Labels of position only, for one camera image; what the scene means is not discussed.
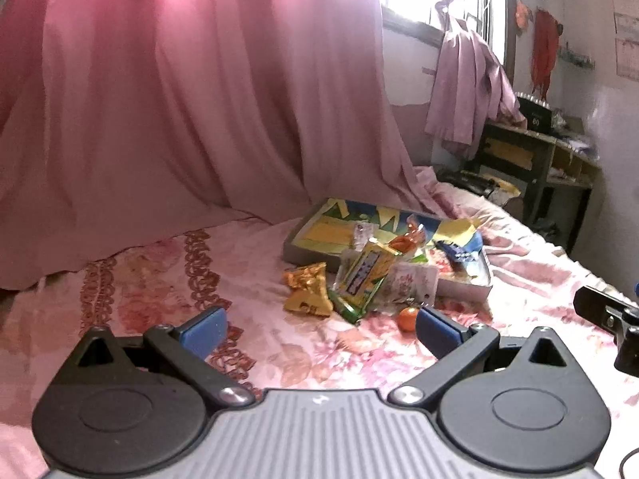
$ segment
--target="triangular cutout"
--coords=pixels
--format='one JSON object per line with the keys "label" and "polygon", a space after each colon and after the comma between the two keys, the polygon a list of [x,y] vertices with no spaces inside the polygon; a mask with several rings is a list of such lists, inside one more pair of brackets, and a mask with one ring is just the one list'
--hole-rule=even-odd
{"label": "triangular cutout", "polygon": [[89,344],[78,365],[80,367],[90,367],[93,365],[110,364],[111,362],[113,362],[113,356],[106,342],[104,342],[102,338],[96,338]]}
{"label": "triangular cutout", "polygon": [[559,354],[557,347],[549,338],[540,338],[530,355],[530,361],[535,364],[566,367],[566,362]]}

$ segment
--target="silver bolt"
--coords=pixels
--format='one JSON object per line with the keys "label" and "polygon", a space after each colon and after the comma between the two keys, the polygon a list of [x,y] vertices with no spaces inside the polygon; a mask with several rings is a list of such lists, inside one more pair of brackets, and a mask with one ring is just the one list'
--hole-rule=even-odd
{"label": "silver bolt", "polygon": [[233,407],[250,404],[253,400],[252,394],[241,387],[225,387],[219,396],[224,403]]}
{"label": "silver bolt", "polygon": [[403,405],[414,405],[424,398],[424,393],[417,387],[402,385],[391,392],[393,399]]}

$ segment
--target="bed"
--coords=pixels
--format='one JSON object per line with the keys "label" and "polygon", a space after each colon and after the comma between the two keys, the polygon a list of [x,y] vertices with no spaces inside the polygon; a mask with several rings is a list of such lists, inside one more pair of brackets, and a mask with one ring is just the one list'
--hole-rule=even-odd
{"label": "bed", "polygon": [[[528,335],[547,325],[573,351],[608,406],[612,431],[596,469],[617,476],[637,446],[639,379],[616,371],[612,337],[571,307],[584,284],[619,295],[563,251],[545,243],[498,207],[422,172],[420,182],[448,214],[480,221],[494,273],[487,303],[438,299],[437,307],[468,325],[490,323],[502,334]],[[228,339],[208,362],[263,388],[379,388],[383,393],[435,361],[392,317],[372,314],[355,328],[337,314],[323,319],[282,309],[290,293],[282,243],[298,220],[257,218],[186,232],[92,262],[82,271],[2,299],[0,309],[0,477],[33,479],[46,469],[30,431],[31,412],[49,380],[91,325],[134,335],[156,323],[180,324],[213,305],[227,310]],[[639,477],[628,462],[628,477]]]}

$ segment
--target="small orange ball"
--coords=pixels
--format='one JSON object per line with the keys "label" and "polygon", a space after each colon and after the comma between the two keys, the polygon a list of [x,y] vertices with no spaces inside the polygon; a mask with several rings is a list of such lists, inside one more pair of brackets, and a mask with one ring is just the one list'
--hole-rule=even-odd
{"label": "small orange ball", "polygon": [[419,308],[409,307],[401,310],[397,316],[397,327],[402,331],[415,331],[417,313]]}

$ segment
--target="white logo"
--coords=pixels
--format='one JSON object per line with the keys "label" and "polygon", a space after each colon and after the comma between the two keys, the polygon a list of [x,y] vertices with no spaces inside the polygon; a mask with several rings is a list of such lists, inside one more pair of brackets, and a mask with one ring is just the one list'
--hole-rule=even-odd
{"label": "white logo", "polygon": [[324,396],[324,395],[315,396],[313,398],[313,403],[316,404],[316,405],[322,405],[322,404],[325,404],[328,401],[330,401],[330,398],[328,398],[328,396]]}

